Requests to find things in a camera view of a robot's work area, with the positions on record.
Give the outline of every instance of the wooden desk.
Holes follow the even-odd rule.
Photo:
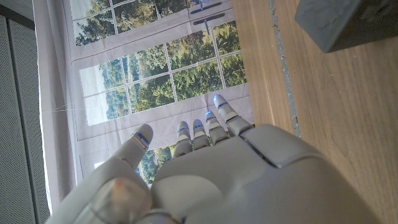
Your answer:
[[[398,223],[398,37],[324,54],[296,24],[299,0],[274,15],[303,140],[321,150],[384,223]],[[256,124],[294,132],[272,10],[233,0]]]

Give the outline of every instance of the glass door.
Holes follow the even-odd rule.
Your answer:
[[[229,0],[71,0],[70,4],[74,47],[90,54],[105,46],[103,52],[73,61],[78,141],[129,132],[140,122],[170,126],[166,121],[189,112],[195,98],[245,89]],[[148,184],[171,159],[174,139],[168,136],[174,131],[157,128],[155,132],[156,145],[137,169]],[[82,176],[116,148],[104,146],[89,154],[79,149]]]

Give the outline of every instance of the robotic hand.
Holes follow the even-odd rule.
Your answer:
[[[379,223],[312,146],[274,126],[254,128],[226,100],[178,127],[173,160],[151,190],[134,172],[152,129],[142,125],[61,203],[47,223]]]

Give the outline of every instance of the forest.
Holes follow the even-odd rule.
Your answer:
[[[214,27],[213,30],[221,56],[240,49],[234,21]],[[213,39],[205,31],[199,31],[181,39],[126,55],[121,60],[116,59],[99,65],[105,89],[120,86],[105,93],[108,106],[107,119],[128,115],[129,102],[131,112],[137,113],[175,101],[165,56],[166,49],[178,101],[222,89],[217,60],[184,68],[215,58],[213,44]],[[222,57],[220,64],[226,87],[246,82],[241,54]],[[148,80],[151,76],[159,74],[163,75]]]
[[[157,171],[172,159],[174,146],[162,147],[147,151],[141,160],[142,178],[147,184],[152,184]]]
[[[125,0],[113,0],[113,4],[123,1]],[[91,9],[86,12],[87,16],[110,7],[108,0],[90,0],[90,3]],[[199,0],[135,0],[114,8],[116,27],[118,33],[122,33],[156,21],[156,9],[160,18],[163,18],[196,4],[199,4]],[[90,44],[116,34],[111,10],[75,21],[73,26],[79,31],[75,36],[76,46]]]

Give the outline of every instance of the white curtain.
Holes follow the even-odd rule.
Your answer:
[[[243,118],[254,122],[246,84],[229,84],[226,74],[223,74],[223,71],[226,71],[223,70],[223,64],[221,64],[225,58],[238,58],[240,50],[233,49],[223,52],[215,44],[215,31],[212,27],[234,21],[229,0],[217,1],[222,2],[222,5],[198,14],[191,14],[191,12],[199,9],[199,6],[193,6],[165,17],[161,17],[157,11],[157,20],[150,24],[132,30],[115,31],[115,34],[107,38],[98,39],[83,46],[76,46],[75,39],[78,35],[76,27],[79,19],[73,18],[73,4],[79,5],[84,1],[90,2],[90,0],[34,0],[40,114],[50,209],[55,209],[72,188],[83,180],[85,175],[88,175],[100,162],[109,158],[117,147],[143,123],[149,123],[154,129],[154,140],[150,149],[171,145],[175,141],[179,121],[185,120],[192,123],[194,119],[199,118],[204,122],[203,116],[208,110],[216,111],[212,102],[216,93],[221,93]],[[116,6],[125,4],[119,0],[111,0],[109,12],[114,14],[117,9],[114,9],[116,6],[113,6],[112,2],[118,2]],[[211,29],[209,38],[213,39],[215,46],[214,57],[204,58],[200,62],[172,70],[166,43],[194,32],[201,32],[206,29],[205,23],[194,25],[195,21],[221,13],[222,17],[208,21],[208,26]],[[91,68],[100,64],[119,60],[124,74],[123,57],[125,55],[158,45],[164,46],[169,69],[165,73],[147,79],[169,78],[172,83],[174,103],[135,113],[131,108],[127,91],[129,86],[135,85],[135,83],[128,84],[128,80],[123,78],[124,84],[121,85],[121,88],[125,88],[125,92],[127,92],[128,106],[130,107],[126,110],[129,112],[128,115],[109,121],[94,122],[91,125],[87,119],[90,115],[87,106],[88,97],[82,91],[82,88],[85,88],[82,87],[84,84],[81,78],[82,71],[87,69],[90,71]],[[178,87],[174,86],[173,74],[209,63],[218,65],[216,69],[220,70],[222,80],[220,90],[186,100],[178,100],[176,94]]]

